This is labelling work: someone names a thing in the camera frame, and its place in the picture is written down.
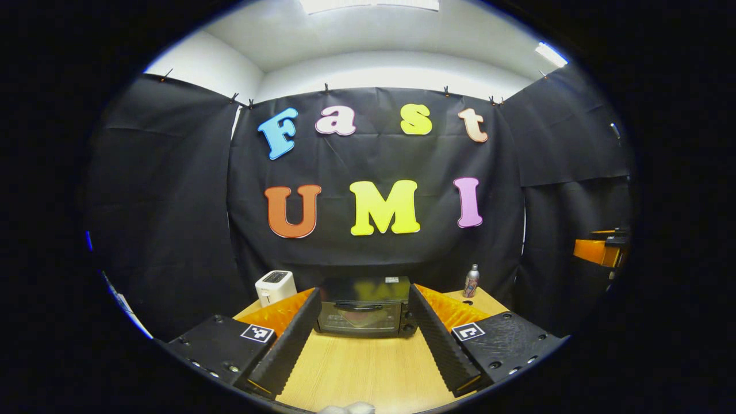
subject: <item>foam letter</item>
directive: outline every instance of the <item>foam letter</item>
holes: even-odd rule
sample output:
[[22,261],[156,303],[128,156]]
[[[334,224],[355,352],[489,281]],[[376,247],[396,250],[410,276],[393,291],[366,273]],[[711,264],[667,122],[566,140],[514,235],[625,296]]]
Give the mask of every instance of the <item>foam letter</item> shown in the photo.
[[482,133],[478,125],[479,122],[483,121],[483,117],[476,115],[474,109],[468,108],[463,110],[458,113],[458,116],[465,121],[465,130],[467,131],[467,135],[470,136],[470,139],[475,142],[485,142],[488,140],[488,134]]
[[[263,124],[258,125],[258,130],[262,131],[266,136],[266,141],[269,142],[271,147],[271,153],[269,158],[275,160],[280,156],[291,151],[294,148],[294,142],[284,138],[284,134],[288,136],[294,136],[297,133],[297,129],[294,127],[294,123],[287,118],[296,118],[299,113],[296,109],[288,108]],[[279,121],[283,120],[283,125],[279,125]]]
[[350,229],[353,236],[369,236],[373,234],[368,216],[378,231],[386,233],[391,218],[396,214],[391,231],[396,234],[416,233],[420,226],[414,216],[414,190],[417,183],[411,180],[399,180],[394,183],[391,193],[386,200],[370,181],[358,181],[350,184],[350,191],[355,193],[355,225]]
[[481,225],[483,217],[478,215],[478,200],[475,197],[478,179],[463,177],[454,180],[453,184],[460,190],[460,220],[458,220],[458,226],[466,228]]
[[432,130],[432,121],[427,118],[429,108],[424,105],[406,104],[401,108],[401,129],[409,135],[427,135]]
[[266,189],[269,199],[269,226],[271,230],[287,239],[301,239],[308,236],[317,224],[317,195],[322,187],[315,185],[301,186],[297,193],[302,195],[302,222],[293,225],[286,221],[286,198],[291,194],[288,187],[271,187]]
[[355,132],[355,111],[347,106],[330,106],[322,110],[324,118],[319,119],[314,128],[323,134],[337,133],[337,135],[350,135]]

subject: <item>metal bottle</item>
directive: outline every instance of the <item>metal bottle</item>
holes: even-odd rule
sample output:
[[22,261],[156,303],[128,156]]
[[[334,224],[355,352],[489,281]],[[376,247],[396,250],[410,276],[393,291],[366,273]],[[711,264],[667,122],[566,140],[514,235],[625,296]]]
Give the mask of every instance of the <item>metal bottle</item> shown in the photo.
[[475,291],[478,287],[478,279],[480,277],[481,274],[478,272],[478,265],[474,264],[473,267],[470,268],[470,272],[465,276],[465,289],[462,291],[464,298],[472,298],[475,296]]

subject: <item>toaster oven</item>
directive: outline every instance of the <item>toaster oven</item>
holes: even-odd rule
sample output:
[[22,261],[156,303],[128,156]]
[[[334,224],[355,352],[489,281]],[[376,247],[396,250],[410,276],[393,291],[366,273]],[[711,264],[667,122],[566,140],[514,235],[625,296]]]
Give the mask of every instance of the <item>toaster oven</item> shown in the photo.
[[408,310],[410,286],[405,276],[328,278],[319,286],[322,311],[314,330],[345,337],[410,337],[417,330]]

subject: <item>oven handle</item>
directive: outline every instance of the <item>oven handle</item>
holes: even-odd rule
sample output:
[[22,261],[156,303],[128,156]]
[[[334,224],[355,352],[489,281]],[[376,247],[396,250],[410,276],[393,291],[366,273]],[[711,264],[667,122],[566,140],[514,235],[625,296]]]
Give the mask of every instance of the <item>oven handle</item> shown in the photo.
[[349,304],[335,304],[335,307],[337,309],[342,309],[350,312],[373,312],[379,309],[383,309],[383,305],[354,306]]

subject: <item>blue letter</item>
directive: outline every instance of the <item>blue letter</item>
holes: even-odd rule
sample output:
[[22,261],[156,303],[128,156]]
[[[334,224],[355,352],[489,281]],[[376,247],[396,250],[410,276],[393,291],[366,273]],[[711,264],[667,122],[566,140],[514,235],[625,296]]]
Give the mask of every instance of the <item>blue letter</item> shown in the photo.
[[[297,133],[294,123],[291,122],[291,120],[286,119],[296,118],[297,115],[299,115],[299,113],[296,109],[289,108],[258,126],[258,130],[263,132],[266,136],[266,141],[268,141],[269,146],[271,147],[269,158],[272,160],[279,158],[291,151],[291,148],[294,148],[294,142],[284,138],[284,134],[294,136],[294,134]],[[278,122],[282,119],[283,125],[279,125]]]

